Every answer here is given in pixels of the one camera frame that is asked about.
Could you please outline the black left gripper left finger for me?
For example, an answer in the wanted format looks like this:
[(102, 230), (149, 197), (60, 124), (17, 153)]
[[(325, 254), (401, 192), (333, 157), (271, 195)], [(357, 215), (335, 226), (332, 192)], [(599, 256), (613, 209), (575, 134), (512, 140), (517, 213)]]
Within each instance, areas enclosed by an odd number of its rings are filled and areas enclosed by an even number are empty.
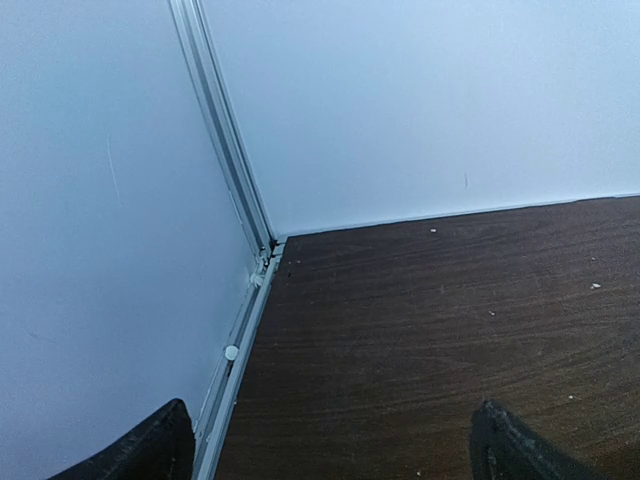
[(184, 401), (175, 398), (102, 451), (54, 477), (190, 480), (194, 458), (191, 418)]

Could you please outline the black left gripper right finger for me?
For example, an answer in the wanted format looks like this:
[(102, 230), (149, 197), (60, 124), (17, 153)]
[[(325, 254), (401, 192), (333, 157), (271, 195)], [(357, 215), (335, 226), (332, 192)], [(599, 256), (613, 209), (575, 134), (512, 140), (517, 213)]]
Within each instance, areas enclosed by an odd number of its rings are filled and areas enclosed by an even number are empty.
[(601, 479), (557, 449), (495, 400), (471, 417), (469, 454), (474, 479)]

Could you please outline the aluminium left table rail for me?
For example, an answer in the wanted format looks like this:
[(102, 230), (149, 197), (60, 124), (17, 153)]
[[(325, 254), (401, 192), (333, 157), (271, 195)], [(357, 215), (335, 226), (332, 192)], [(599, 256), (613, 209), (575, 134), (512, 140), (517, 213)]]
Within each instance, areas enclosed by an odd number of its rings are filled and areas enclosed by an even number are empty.
[(239, 388), (285, 245), (284, 238), (278, 239), (270, 252), (263, 251), (257, 257), (230, 333), (216, 350), (218, 363), (194, 422), (194, 479), (215, 477)]

